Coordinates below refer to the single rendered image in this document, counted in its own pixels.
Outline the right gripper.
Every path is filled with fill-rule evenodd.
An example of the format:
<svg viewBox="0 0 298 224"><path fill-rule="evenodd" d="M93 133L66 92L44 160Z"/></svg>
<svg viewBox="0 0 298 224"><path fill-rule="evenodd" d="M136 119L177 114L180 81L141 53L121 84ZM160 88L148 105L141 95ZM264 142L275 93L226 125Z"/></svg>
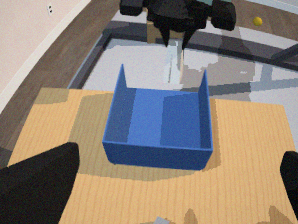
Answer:
<svg viewBox="0 0 298 224"><path fill-rule="evenodd" d="M232 2L213 0L212 5L206 4L203 11L201 26L194 25L186 28L182 42L182 50L185 49L191 36L198 29L205 29L208 17L211 17L211 24L214 28L232 31L236 23L236 10ZM120 14L127 16L138 16L143 12L143 8L148 9L146 19L153 22L153 6L155 0L120 0ZM211 15L212 14L212 15ZM170 39L170 30L159 29L164 44L167 47Z"/></svg>

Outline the blue open tray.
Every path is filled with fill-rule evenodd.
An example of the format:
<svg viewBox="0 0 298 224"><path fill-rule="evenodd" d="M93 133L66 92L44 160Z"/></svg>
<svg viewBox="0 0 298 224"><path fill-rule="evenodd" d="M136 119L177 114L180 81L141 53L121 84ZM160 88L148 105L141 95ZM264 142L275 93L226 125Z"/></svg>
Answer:
<svg viewBox="0 0 298 224"><path fill-rule="evenodd" d="M122 64L102 144L112 164L200 171L213 152L207 81L198 93L127 88Z"/></svg>

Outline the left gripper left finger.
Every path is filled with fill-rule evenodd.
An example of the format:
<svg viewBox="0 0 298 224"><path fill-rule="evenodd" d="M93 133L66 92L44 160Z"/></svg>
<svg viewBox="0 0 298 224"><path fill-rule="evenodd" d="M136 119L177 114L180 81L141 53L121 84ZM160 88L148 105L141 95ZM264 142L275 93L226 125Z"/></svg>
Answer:
<svg viewBox="0 0 298 224"><path fill-rule="evenodd" d="M0 224L58 224L80 165L67 142L0 169Z"/></svg>

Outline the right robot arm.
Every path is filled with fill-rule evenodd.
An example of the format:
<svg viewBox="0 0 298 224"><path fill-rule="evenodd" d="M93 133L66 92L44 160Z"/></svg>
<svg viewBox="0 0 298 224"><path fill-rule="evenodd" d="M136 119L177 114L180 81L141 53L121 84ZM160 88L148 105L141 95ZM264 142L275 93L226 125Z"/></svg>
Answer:
<svg viewBox="0 0 298 224"><path fill-rule="evenodd" d="M204 2L197 0L156 0L153 25L158 29L182 33L187 26L201 25Z"/></svg>

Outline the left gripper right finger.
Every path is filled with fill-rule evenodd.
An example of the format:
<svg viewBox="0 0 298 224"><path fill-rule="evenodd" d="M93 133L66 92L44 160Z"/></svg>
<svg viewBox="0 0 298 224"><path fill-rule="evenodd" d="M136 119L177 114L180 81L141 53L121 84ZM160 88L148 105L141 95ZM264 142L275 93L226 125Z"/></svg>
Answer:
<svg viewBox="0 0 298 224"><path fill-rule="evenodd" d="M280 174L290 204L298 221L298 153L286 151L280 165Z"/></svg>

